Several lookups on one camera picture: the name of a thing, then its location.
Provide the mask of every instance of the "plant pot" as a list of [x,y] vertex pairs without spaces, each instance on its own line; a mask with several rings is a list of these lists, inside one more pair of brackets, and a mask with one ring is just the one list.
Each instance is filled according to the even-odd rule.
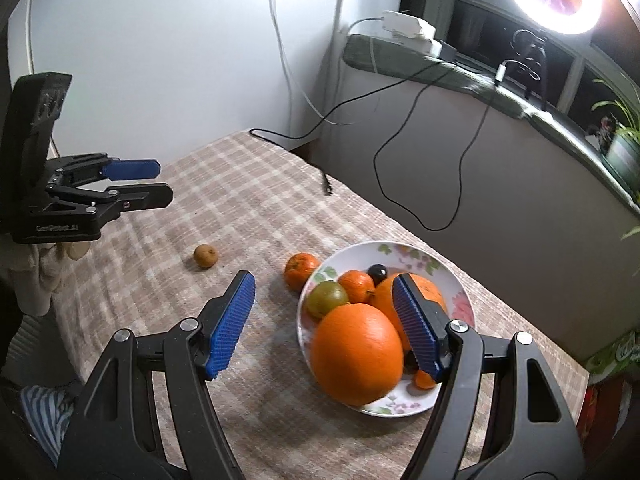
[[634,194],[640,190],[640,144],[616,135],[607,152],[607,162]]

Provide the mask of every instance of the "green cloth on window sill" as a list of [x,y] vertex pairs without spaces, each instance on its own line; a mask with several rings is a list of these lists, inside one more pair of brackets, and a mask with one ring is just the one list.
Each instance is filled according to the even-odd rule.
[[[344,62],[358,70],[374,72],[370,55],[369,36],[361,34],[351,34],[348,37],[344,54]],[[378,73],[395,78],[405,78],[418,72],[425,66],[425,61],[439,63],[441,60],[426,57],[414,50],[397,43],[393,40],[383,38],[373,38],[374,56]],[[488,103],[494,92],[494,81],[482,74],[476,74],[465,68],[456,66],[451,69],[451,65],[443,63],[441,66],[425,70],[424,73],[412,78],[418,83],[428,84],[450,71],[435,83],[436,86],[472,95],[484,103]],[[578,160],[591,174],[593,174],[610,192],[617,197],[626,208],[640,218],[640,208],[632,197],[607,171],[602,163],[600,154],[584,140],[584,133],[580,128],[574,130],[556,121],[548,112],[542,112],[523,98],[511,92],[509,89],[500,87],[498,95],[495,96],[492,107],[499,112],[514,118],[527,121],[540,134],[552,143],[556,144],[569,155]]]

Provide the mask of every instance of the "floral plate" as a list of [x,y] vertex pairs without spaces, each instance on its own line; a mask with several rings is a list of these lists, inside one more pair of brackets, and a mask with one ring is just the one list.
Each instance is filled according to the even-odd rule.
[[[298,301],[298,343],[309,366],[310,343],[318,322],[306,312],[305,298],[320,282],[337,280],[347,270],[364,270],[382,264],[389,273],[412,272],[431,280],[447,304],[451,319],[462,319],[475,327],[474,313],[462,284],[453,273],[430,254],[416,247],[396,242],[363,242],[330,256],[311,275]],[[420,390],[412,384],[412,376],[404,374],[398,385],[387,394],[366,406],[354,410],[367,415],[398,417],[415,415],[433,407],[440,391],[438,384],[431,390]]]

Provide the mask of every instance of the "blue gripper pad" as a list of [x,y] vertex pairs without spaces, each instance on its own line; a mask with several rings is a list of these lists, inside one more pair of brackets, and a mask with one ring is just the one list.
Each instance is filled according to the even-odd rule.
[[254,300],[255,278],[247,273],[211,335],[210,354],[205,365],[209,380],[215,379],[218,372],[229,366]]
[[141,180],[160,174],[160,164],[152,158],[140,160],[112,160],[102,168],[109,180]]
[[392,297],[420,370],[427,372],[437,383],[441,382],[444,370],[440,365],[440,346],[418,304],[419,300],[400,277],[394,279]]

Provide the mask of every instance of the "silver bolt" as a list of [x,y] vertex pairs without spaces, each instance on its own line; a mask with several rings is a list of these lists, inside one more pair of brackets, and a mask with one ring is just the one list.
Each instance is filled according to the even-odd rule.
[[516,339],[518,340],[518,343],[523,345],[530,345],[533,343],[533,336],[529,332],[518,332],[516,334]]
[[463,333],[469,330],[469,325],[461,319],[454,319],[451,323],[449,323],[449,326],[454,332]]
[[127,339],[129,339],[129,330],[127,330],[126,328],[121,328],[113,335],[113,338],[118,343],[122,343],[123,341],[126,341]]
[[193,317],[188,317],[187,319],[183,319],[180,322],[180,330],[184,330],[185,332],[191,332],[191,330],[196,330],[198,327],[198,320]]

